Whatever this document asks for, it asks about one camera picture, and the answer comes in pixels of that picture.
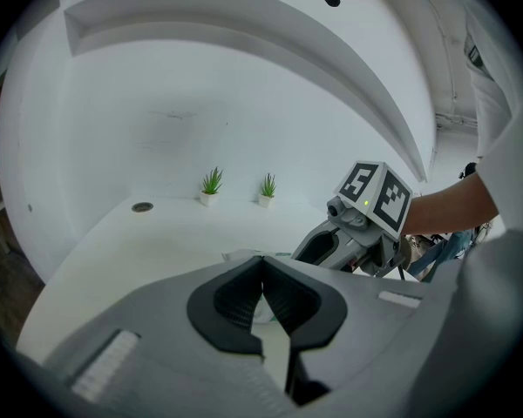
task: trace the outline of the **white table surface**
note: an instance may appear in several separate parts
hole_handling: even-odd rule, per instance
[[[133,212],[132,205],[141,201],[153,203],[154,208]],[[17,350],[42,363],[70,333],[134,289],[221,263],[221,253],[242,248],[292,253],[325,218],[313,206],[284,205],[278,200],[270,209],[225,199],[206,208],[191,199],[132,196],[71,251],[31,309]],[[397,271],[388,276],[399,278]],[[254,333],[260,335],[263,327],[255,327]],[[268,332],[270,328],[271,336],[287,341],[284,332],[283,337],[273,327]],[[264,349],[270,347],[279,346],[264,341]],[[286,374],[286,365],[281,370],[279,361],[287,357],[276,352],[266,365]]]

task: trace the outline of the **small succulent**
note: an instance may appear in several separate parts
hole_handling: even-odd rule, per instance
[[[203,192],[207,195],[215,195],[221,188],[221,177],[223,171],[219,172],[219,169],[215,167],[206,177],[203,179]]]
[[[276,187],[275,175],[271,176],[271,173],[268,173],[261,184],[261,195],[272,199],[275,196]]]

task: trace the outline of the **person's arm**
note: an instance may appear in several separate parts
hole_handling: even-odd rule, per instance
[[[498,215],[477,173],[442,192],[415,198],[402,234],[455,233],[473,229]]]

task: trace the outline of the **circular hole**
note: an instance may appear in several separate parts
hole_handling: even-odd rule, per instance
[[[132,210],[134,212],[147,212],[151,211],[153,209],[153,205],[151,203],[136,203],[132,206]]]

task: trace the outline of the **white pot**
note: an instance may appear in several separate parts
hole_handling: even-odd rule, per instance
[[[270,198],[260,194],[260,206],[271,207],[271,205],[273,205],[273,198],[274,197]]]
[[[219,193],[210,195],[208,193],[200,192],[200,201],[204,206],[210,207],[219,200]]]

